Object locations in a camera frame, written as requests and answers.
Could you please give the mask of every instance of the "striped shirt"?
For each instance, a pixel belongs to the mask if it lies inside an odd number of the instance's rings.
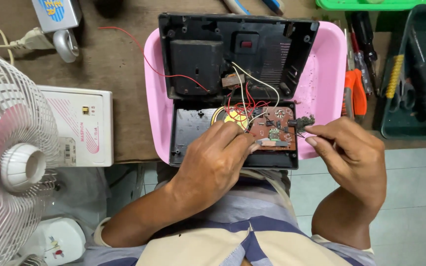
[[[359,250],[300,231],[281,175],[242,170],[237,184],[210,208],[157,232],[148,244],[112,248],[100,223],[87,242],[87,266],[375,266],[372,249]]]

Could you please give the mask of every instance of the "green container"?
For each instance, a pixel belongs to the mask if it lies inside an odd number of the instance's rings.
[[[380,4],[370,4],[376,0],[317,0],[317,5],[326,10],[368,10],[397,11],[426,4],[426,0],[384,0]]]
[[[381,91],[378,104],[375,110],[374,128],[380,130],[386,139],[426,139],[426,117],[418,106],[412,110],[399,109],[396,112],[389,112],[391,100],[385,97],[387,85],[394,67],[394,56],[404,55],[404,67],[406,78],[412,79],[413,53],[408,44],[409,32],[413,25],[417,38],[426,60],[426,5],[418,5],[408,13],[407,19],[400,19],[393,23],[395,31],[389,45],[389,53],[384,70]]]

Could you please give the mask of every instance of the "hand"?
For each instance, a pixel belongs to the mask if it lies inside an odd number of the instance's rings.
[[[381,208],[387,187],[384,143],[346,117],[305,130],[317,135],[306,142],[325,161],[334,180],[366,206]]]
[[[238,181],[247,156],[260,146],[234,122],[218,121],[187,148],[170,190],[186,216],[223,197]]]

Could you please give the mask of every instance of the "barcode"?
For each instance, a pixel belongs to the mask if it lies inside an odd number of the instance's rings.
[[[68,144],[65,145],[65,158],[70,158],[70,145]]]

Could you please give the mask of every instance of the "fingernail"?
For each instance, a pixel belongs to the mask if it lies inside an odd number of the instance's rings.
[[[306,138],[305,141],[310,144],[310,146],[315,147],[317,145],[316,140],[314,140],[312,137]]]
[[[250,146],[250,150],[251,150],[251,152],[250,152],[250,153],[253,153],[253,152],[257,151],[260,147],[261,147],[261,145],[259,145],[259,144],[257,144],[257,143],[252,144],[252,145]]]

